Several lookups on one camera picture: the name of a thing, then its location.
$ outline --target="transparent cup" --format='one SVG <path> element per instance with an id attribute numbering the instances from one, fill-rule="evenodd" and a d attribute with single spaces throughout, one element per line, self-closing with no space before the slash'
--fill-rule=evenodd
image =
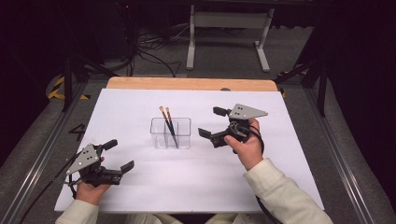
<path id="1" fill-rule="evenodd" d="M 155 148 L 190 148 L 191 119 L 172 118 L 174 133 L 169 130 L 164 118 L 151 120 L 150 133 Z"/>

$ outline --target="black wall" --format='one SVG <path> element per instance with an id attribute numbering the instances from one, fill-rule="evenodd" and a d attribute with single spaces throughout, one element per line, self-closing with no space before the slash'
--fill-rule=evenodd
<path id="1" fill-rule="evenodd" d="M 324 57 L 362 155 L 396 211 L 396 15 L 387 1 L 344 1 L 315 28 L 300 63 Z"/>
<path id="2" fill-rule="evenodd" d="M 61 58 L 29 1 L 0 3 L 0 165 L 49 102 Z"/>

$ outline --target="white table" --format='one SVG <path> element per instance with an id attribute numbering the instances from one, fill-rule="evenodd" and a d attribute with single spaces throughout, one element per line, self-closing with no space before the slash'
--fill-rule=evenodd
<path id="1" fill-rule="evenodd" d="M 100 209 L 110 213 L 225 213 L 260 212 L 246 180 L 243 165 L 229 147 L 213 148 L 198 135 L 198 128 L 224 131 L 228 119 L 213 114 L 213 106 L 248 105 L 268 112 L 258 118 L 265 143 L 264 156 L 311 195 L 323 209 L 290 116 L 278 91 L 171 91 L 102 90 L 79 150 L 89 143 L 119 144 L 105 151 L 107 169 L 134 160 L 135 167 L 119 186 L 105 194 Z M 152 118 L 162 116 L 159 106 L 169 106 L 172 116 L 191 118 L 191 148 L 154 148 L 149 133 Z M 55 210 L 72 202 L 64 186 Z"/>

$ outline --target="white sleeve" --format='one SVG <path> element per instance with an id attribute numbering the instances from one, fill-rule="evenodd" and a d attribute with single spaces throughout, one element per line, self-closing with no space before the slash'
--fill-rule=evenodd
<path id="1" fill-rule="evenodd" d="M 95 224 L 99 213 L 99 206 L 74 200 L 62 213 L 56 224 Z"/>
<path id="2" fill-rule="evenodd" d="M 330 224 L 329 216 L 296 182 L 265 159 L 244 174 L 265 208 L 283 224 Z"/>

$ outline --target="yellow tape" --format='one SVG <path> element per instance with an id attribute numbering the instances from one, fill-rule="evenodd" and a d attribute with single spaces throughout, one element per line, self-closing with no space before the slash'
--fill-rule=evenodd
<path id="1" fill-rule="evenodd" d="M 62 83 L 64 83 L 64 76 L 61 75 L 58 80 L 56 81 L 55 85 L 52 88 L 52 91 L 49 93 L 49 99 L 56 98 L 60 100 L 64 100 L 64 94 L 58 94 L 59 88 L 62 86 Z M 90 95 L 81 95 L 79 97 L 80 100 L 89 100 L 91 98 Z"/>
<path id="2" fill-rule="evenodd" d="M 279 91 L 282 94 L 282 97 L 285 98 L 286 97 L 285 89 L 281 88 Z"/>

